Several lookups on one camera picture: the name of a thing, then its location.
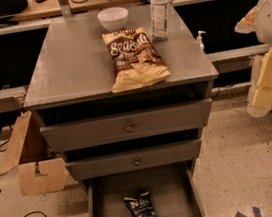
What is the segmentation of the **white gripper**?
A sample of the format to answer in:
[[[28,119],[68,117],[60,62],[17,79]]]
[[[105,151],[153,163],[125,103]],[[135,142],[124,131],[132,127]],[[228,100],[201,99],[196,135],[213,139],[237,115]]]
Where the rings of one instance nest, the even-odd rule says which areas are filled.
[[[247,112],[259,118],[272,109],[272,47],[264,56],[255,56],[251,75]]]

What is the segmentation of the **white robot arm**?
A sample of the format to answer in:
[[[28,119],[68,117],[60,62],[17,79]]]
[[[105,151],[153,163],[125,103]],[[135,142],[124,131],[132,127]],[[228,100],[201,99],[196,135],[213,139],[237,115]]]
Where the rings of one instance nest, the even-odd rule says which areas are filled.
[[[256,32],[258,41],[267,44],[269,51],[254,56],[247,112],[255,118],[265,116],[272,109],[272,0],[258,0],[235,26],[236,32]]]

